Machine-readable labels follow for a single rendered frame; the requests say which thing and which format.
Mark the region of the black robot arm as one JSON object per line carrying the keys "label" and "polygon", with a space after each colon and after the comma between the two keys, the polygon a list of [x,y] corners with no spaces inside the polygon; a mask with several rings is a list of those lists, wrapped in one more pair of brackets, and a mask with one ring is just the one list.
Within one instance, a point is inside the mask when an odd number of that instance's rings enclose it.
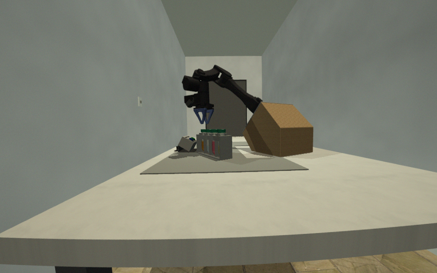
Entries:
{"label": "black robot arm", "polygon": [[[219,74],[221,74],[220,77]],[[184,102],[187,107],[191,108],[193,103],[200,103],[200,93],[204,94],[204,92],[209,93],[209,81],[215,82],[220,87],[224,87],[233,92],[243,103],[245,106],[254,113],[261,100],[259,97],[253,97],[252,95],[245,92],[232,78],[232,75],[223,70],[223,68],[214,65],[211,70],[203,71],[201,69],[195,70],[193,76],[184,76],[183,77],[183,89],[187,91],[198,92],[194,95],[184,96]]]}

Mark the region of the grey sloping control panel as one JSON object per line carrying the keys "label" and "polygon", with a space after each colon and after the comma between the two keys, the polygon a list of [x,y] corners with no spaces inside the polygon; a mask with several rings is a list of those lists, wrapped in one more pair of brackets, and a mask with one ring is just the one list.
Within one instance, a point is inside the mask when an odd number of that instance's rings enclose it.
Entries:
{"label": "grey sloping control panel", "polygon": [[178,146],[176,146],[178,152],[195,152],[197,140],[190,136],[182,136]]}

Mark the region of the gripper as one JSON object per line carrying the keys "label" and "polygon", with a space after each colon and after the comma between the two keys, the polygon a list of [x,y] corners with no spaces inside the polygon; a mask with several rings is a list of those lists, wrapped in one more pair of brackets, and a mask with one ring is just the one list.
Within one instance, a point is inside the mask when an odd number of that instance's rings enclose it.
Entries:
{"label": "gripper", "polygon": [[[193,108],[194,112],[196,113],[196,116],[200,122],[200,124],[204,124],[204,121],[206,124],[209,123],[210,118],[214,112],[214,105],[210,104],[209,101],[209,93],[204,92],[204,94],[202,94],[202,92],[200,92],[200,103],[193,103],[193,106],[196,108]],[[201,120],[199,113],[198,112],[202,112],[203,118]],[[206,119],[206,113],[210,113],[208,119]]]}

